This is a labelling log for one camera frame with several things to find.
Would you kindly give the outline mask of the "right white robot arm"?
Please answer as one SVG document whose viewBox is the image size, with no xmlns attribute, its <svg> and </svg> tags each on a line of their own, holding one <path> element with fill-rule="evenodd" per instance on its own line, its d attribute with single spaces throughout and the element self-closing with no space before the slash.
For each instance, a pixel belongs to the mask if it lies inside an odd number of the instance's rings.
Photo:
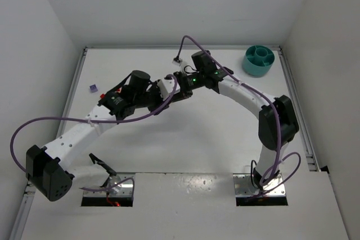
<svg viewBox="0 0 360 240">
<path fill-rule="evenodd" d="M 265 94 L 235 78 L 232 70 L 220 66 L 209 51 L 198 51 L 191 56 L 195 70 L 186 72 L 187 63 L 179 56 L 173 62 L 180 67 L 175 74 L 180 85 L 180 97 L 185 99 L 197 88 L 208 88 L 230 98 L 258 120 L 258 137 L 262 143 L 260 158 L 251 174 L 258 189 L 272 181 L 280 172 L 287 145 L 299 131 L 291 99 L 282 95 Z"/>
</svg>

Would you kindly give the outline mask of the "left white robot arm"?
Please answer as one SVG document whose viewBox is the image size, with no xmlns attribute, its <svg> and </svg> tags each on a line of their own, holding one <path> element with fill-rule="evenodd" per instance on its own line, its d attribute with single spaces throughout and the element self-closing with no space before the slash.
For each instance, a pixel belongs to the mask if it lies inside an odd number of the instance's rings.
<svg viewBox="0 0 360 240">
<path fill-rule="evenodd" d="M 143 117 L 131 118 L 135 110 L 147 108 L 149 113 L 144 118 L 157 115 L 168 106 L 177 90 L 174 75 L 151 81 L 148 73 L 132 71 L 107 91 L 86 117 L 75 119 L 76 124 L 70 130 L 43 147 L 33 145 L 27 150 L 27 179 L 51 202 L 66 195 L 82 177 L 93 178 L 95 185 L 102 186 L 109 176 L 115 175 L 102 160 L 90 155 L 93 166 L 79 170 L 70 168 L 73 161 L 116 125 L 142 120 Z"/>
</svg>

